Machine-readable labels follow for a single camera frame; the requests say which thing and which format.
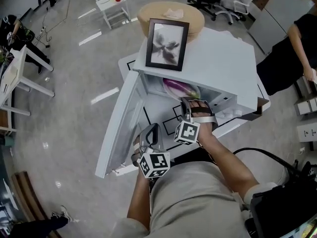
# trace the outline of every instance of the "open cabinet door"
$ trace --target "open cabinet door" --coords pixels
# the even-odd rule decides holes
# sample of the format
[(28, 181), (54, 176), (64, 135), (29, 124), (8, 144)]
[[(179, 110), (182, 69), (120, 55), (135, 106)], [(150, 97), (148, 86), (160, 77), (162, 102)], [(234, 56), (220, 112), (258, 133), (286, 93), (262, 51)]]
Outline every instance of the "open cabinet door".
[(101, 147), (95, 175), (101, 178), (128, 156), (147, 92), (136, 71), (129, 71), (114, 106)]

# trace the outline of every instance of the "picture frame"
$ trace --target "picture frame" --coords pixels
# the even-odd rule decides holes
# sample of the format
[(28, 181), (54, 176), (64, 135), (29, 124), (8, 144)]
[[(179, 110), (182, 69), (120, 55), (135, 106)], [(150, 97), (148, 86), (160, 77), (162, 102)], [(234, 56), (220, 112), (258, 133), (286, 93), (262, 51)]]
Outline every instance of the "picture frame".
[(182, 71), (189, 23), (151, 18), (145, 66)]

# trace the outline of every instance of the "black picture frame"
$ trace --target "black picture frame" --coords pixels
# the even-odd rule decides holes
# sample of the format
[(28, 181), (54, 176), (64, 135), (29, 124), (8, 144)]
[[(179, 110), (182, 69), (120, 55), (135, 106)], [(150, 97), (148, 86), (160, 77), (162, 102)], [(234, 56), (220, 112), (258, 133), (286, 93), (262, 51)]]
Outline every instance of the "black picture frame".
[[(181, 42), (180, 42), (180, 51), (179, 51), (179, 58), (178, 58), (177, 65), (151, 62), (155, 24), (173, 25), (173, 26), (181, 26), (181, 27), (183, 27), (183, 34), (182, 34)], [(184, 62), (184, 55), (185, 55), (185, 49), (186, 49), (187, 36), (188, 36), (188, 29), (189, 29), (189, 23), (188, 22), (181, 22), (181, 21), (167, 20), (167, 19), (158, 19), (158, 18), (150, 18), (145, 66), (182, 71), (183, 62)]]

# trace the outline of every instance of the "black cable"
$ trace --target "black cable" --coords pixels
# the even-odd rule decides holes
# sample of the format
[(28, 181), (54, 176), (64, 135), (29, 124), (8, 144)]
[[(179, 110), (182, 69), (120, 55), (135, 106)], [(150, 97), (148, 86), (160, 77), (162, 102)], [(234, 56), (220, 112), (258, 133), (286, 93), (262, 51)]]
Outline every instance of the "black cable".
[(246, 151), (246, 150), (252, 150), (252, 151), (261, 152), (261, 153), (269, 156), (270, 158), (274, 159), (275, 161), (277, 161), (282, 166), (286, 167), (288, 171), (291, 171), (291, 172), (293, 172), (296, 175), (300, 175), (301, 174), (301, 171), (299, 171), (298, 169), (294, 168), (291, 164), (287, 163), (285, 160), (283, 160), (280, 157), (277, 157), (276, 155), (274, 155), (274, 154), (272, 154), (272, 153), (270, 153), (270, 152), (268, 152), (266, 150), (263, 150), (263, 149), (245, 147), (245, 148), (241, 148), (239, 150), (234, 151), (233, 154), (237, 154), (239, 152)]

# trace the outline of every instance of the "gray floor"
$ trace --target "gray floor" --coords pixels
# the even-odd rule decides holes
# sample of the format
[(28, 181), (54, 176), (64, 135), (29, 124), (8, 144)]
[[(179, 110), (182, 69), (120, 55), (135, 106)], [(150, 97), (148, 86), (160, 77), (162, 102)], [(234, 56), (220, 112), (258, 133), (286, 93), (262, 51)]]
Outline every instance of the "gray floor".
[[(158, 0), (129, 0), (131, 17), (145, 4)], [(36, 33), (42, 27), (45, 4), (26, 24)], [(105, 179), (94, 175), (99, 151), (117, 94), (91, 105), (96, 96), (121, 88), (123, 80), (117, 62), (136, 53), (144, 38), (138, 21), (119, 23), (109, 30), (96, 7), (95, 0), (60, 0), (49, 8), (44, 25), (52, 37), (51, 47), (38, 47), (52, 59), (54, 71), (40, 76), (32, 64), (27, 76), (55, 91), (50, 98), (32, 90), (16, 90), (15, 105), (29, 109), (30, 117), (16, 115), (16, 144), (13, 149), (15, 168), (27, 170), (47, 213), (66, 206), (78, 223), (60, 230), (63, 237), (107, 237), (115, 221), (124, 217), (134, 188), (136, 173), (122, 177), (110, 174)], [(255, 47), (257, 62), (264, 55), (244, 25), (229, 26), (221, 15), (212, 22), (206, 15), (206, 26), (230, 31)], [(102, 34), (81, 46), (89, 36)], [(296, 135), (298, 118), (294, 109), (293, 88), (275, 94), (271, 108), (264, 115), (223, 136), (221, 141), (231, 150), (260, 147), (292, 163), (301, 147)], [(239, 155), (260, 181), (278, 182), (283, 169), (261, 154)]]

